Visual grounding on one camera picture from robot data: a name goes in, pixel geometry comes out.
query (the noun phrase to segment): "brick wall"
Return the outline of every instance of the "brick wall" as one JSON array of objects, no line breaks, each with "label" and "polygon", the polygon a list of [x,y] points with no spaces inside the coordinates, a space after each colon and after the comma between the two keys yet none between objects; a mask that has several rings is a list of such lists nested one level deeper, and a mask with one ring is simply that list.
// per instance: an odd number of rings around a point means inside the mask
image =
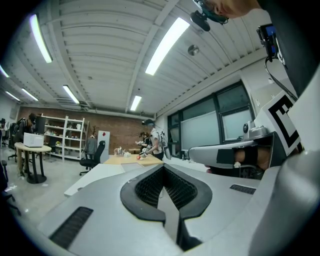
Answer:
[{"label": "brick wall", "polygon": [[110,132],[109,153],[112,155],[115,148],[121,146],[123,149],[139,148],[135,141],[139,141],[139,134],[144,130],[141,125],[141,119],[111,116],[87,112],[68,111],[63,109],[53,108],[35,108],[35,107],[20,107],[18,120],[20,118],[27,118],[30,113],[36,115],[42,114],[48,117],[65,118],[89,121],[90,129],[88,135],[92,135],[93,126],[96,126],[95,134],[98,131]]}]

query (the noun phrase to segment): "white ceiling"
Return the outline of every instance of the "white ceiling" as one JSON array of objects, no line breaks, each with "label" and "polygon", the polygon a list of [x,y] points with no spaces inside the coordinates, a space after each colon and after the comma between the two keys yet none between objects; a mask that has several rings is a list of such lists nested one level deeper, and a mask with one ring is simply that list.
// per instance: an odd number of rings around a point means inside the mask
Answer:
[{"label": "white ceiling", "polygon": [[[74,108],[62,85],[69,85],[91,109],[153,115],[199,83],[260,49],[256,29],[269,15],[252,11],[228,24],[209,21],[204,32],[190,21],[192,0],[50,0],[35,10],[53,58],[47,64],[28,20],[21,25],[1,66],[0,87],[24,104]],[[190,23],[154,76],[145,73],[160,41],[181,17]],[[188,47],[199,54],[190,56]],[[39,99],[34,102],[21,88]]]}]

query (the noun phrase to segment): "fluorescent ceiling light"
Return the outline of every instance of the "fluorescent ceiling light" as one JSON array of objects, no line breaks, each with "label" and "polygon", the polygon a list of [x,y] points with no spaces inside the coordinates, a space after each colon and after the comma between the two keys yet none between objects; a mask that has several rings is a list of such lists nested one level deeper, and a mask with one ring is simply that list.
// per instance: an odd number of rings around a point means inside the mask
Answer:
[{"label": "fluorescent ceiling light", "polygon": [[26,89],[22,88],[22,91],[26,94],[28,94],[32,99],[34,99],[36,102],[38,102],[39,100],[33,96],[30,92],[26,91]]},{"label": "fluorescent ceiling light", "polygon": [[141,97],[140,96],[135,96],[132,106],[131,106],[131,111],[136,111],[136,108],[138,107],[139,102],[141,101]]},{"label": "fluorescent ceiling light", "polygon": [[186,29],[190,26],[188,22],[183,20],[182,18],[177,18],[176,21],[169,28],[168,32],[163,37],[160,42],[158,48],[155,50],[152,59],[148,67],[146,68],[146,73],[150,75],[154,75],[160,66],[161,62],[166,57],[167,53],[170,51],[171,47],[174,46],[175,42],[179,39],[179,37],[186,31]]},{"label": "fluorescent ceiling light", "polygon": [[16,96],[13,96],[10,92],[6,91],[6,94],[9,94],[12,98],[16,99],[18,102],[20,101],[20,99],[18,99]]},{"label": "fluorescent ceiling light", "polygon": [[69,94],[70,98],[77,104],[79,104],[79,100],[77,100],[76,96],[72,93],[72,91],[69,89],[68,85],[64,85],[63,89],[66,91],[67,94]]},{"label": "fluorescent ceiling light", "polygon": [[52,58],[51,58],[50,53],[46,47],[45,41],[42,37],[39,23],[38,23],[38,18],[37,18],[36,14],[34,14],[30,17],[30,25],[31,25],[32,33],[33,33],[34,39],[36,41],[36,44],[38,45],[45,62],[51,63]]},{"label": "fluorescent ceiling light", "polygon": [[4,69],[2,68],[1,65],[0,65],[0,71],[1,71],[1,73],[2,73],[6,78],[9,77],[9,75],[6,73],[6,71],[4,71]]}]

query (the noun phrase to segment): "concrete floor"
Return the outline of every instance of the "concrete floor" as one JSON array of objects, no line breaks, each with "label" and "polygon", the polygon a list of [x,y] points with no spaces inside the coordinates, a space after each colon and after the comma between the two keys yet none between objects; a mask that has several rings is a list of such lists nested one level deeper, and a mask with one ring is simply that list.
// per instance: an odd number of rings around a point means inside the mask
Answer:
[{"label": "concrete floor", "polygon": [[[38,226],[41,219],[51,209],[67,199],[64,192],[81,178],[79,172],[85,171],[85,168],[80,166],[79,161],[65,160],[63,163],[62,159],[58,157],[51,157],[52,161],[56,160],[51,163],[48,155],[46,155],[42,162],[47,180],[41,184],[30,184],[18,175],[14,158],[8,160],[8,156],[13,154],[12,149],[0,148],[0,160],[6,160],[7,162],[8,188],[11,188],[7,192],[12,194],[16,201],[12,203],[10,199],[9,202],[19,208],[22,218],[26,218],[33,225]],[[39,158],[35,162],[39,174]],[[29,163],[29,169],[33,173],[31,163]]]}]

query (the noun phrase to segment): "floor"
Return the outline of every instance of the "floor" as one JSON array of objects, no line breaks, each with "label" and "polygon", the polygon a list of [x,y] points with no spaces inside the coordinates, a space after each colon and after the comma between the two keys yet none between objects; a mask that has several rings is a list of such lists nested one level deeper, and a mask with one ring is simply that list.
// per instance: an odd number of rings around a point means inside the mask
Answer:
[{"label": "floor", "polygon": [[[8,160],[8,156],[14,153],[7,147],[0,148],[0,160],[7,161],[8,173],[8,193],[12,194],[16,200],[15,204],[21,211],[22,218],[26,218],[33,225],[38,226],[42,218],[55,206],[66,200],[64,192],[81,177],[80,171],[85,168],[79,165],[76,160],[65,160],[52,156],[51,159],[46,155],[43,159],[43,169],[47,180],[41,184],[30,184],[23,177],[18,175],[17,164],[14,158]],[[167,164],[176,164],[194,170],[206,171],[203,164],[190,162],[188,160],[172,158],[164,160]],[[36,159],[36,169],[40,173],[39,159]],[[163,189],[159,199],[158,209],[166,213],[165,229],[170,237],[175,241],[177,237],[179,211],[171,201],[166,190]]]},{"label": "floor", "polygon": [[[14,158],[8,160],[8,156],[14,154],[14,150],[7,147],[0,148],[0,160],[7,162],[8,188],[7,192],[15,198],[15,205],[19,208],[22,218],[28,219],[37,226],[41,219],[55,206],[66,200],[64,192],[81,177],[80,171],[85,168],[78,161],[66,160],[64,163],[58,157],[46,155],[43,159],[43,170],[47,180],[41,184],[29,184],[18,175],[17,164]],[[40,173],[39,158],[36,159],[36,169]]]}]

